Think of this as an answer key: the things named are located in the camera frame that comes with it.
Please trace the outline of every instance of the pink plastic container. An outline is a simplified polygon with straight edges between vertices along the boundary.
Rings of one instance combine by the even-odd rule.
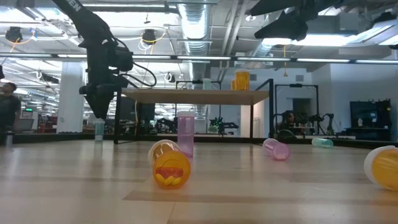
[[[195,130],[195,113],[181,111],[177,113],[177,144],[187,157],[193,157],[193,136]]]
[[[290,156],[289,147],[276,139],[266,139],[264,143],[262,143],[262,148],[265,149],[268,156],[271,156],[277,161],[284,161]]]

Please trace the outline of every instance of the ceiling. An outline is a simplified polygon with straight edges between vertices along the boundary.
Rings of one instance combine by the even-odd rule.
[[[47,54],[84,54],[85,50],[77,45],[81,42],[73,22],[59,9],[51,0],[36,0],[36,7],[17,7],[15,1],[0,0],[0,52],[14,53],[47,53]],[[180,15],[163,12],[146,12],[148,6],[162,7],[165,1],[138,1],[138,0],[81,0],[83,4],[102,4],[99,15],[111,28],[112,33],[123,40],[134,54],[156,54],[156,55],[186,55],[186,38],[182,29]],[[168,0],[169,6],[176,2],[190,2],[184,0]],[[210,33],[205,41],[210,43],[209,55],[221,55],[224,37],[228,31],[228,22],[233,20],[231,34],[228,44],[233,42],[233,31],[237,30],[231,55],[250,54],[261,43],[254,38],[254,33],[264,25],[272,22],[272,14],[257,16],[253,21],[247,21],[246,15],[242,17],[239,24],[239,13],[248,10],[257,1],[245,1],[247,5],[238,4],[236,14],[232,15],[234,4],[243,1],[235,0],[207,0],[195,1],[205,2],[210,7],[209,27]],[[142,12],[126,12],[127,7],[107,7],[110,4],[134,4],[142,7]],[[330,33],[331,30],[353,29],[358,33],[366,30],[371,20],[385,10],[396,10],[396,1],[368,0],[368,1],[346,1],[338,9],[330,8],[319,13],[320,17],[308,22],[309,32]],[[14,45],[5,39],[5,34],[10,26],[21,27],[24,44]],[[141,34],[145,29],[154,29],[159,39],[156,44],[147,50],[140,45]],[[391,31],[390,36],[397,35]],[[285,48],[274,46],[269,52],[274,57],[306,57],[306,58],[384,58],[391,54],[388,46],[380,46],[378,43],[359,43],[342,47],[317,47],[302,45],[287,45]],[[152,70],[158,79],[157,88],[173,88],[174,84],[164,79],[168,73],[175,75],[176,80],[190,80],[189,63],[140,63]],[[284,63],[274,62],[267,68],[278,70],[285,66]],[[313,63],[288,63],[287,67],[306,68],[312,71],[319,65]],[[21,60],[8,58],[4,61],[6,79],[15,82],[19,86],[25,86],[21,90],[31,93],[31,97],[39,100],[44,96],[46,100],[52,100],[57,104],[59,85],[45,83],[38,77],[38,71],[51,75],[61,80],[61,61]],[[153,82],[149,75],[139,68],[130,72],[137,78],[146,82]]]

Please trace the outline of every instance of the wooden floor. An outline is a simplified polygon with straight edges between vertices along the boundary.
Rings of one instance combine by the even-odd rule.
[[[369,150],[290,145],[286,162],[260,146],[196,144],[191,179],[160,190],[147,152],[70,141],[0,149],[0,223],[397,223],[398,193],[366,178]]]

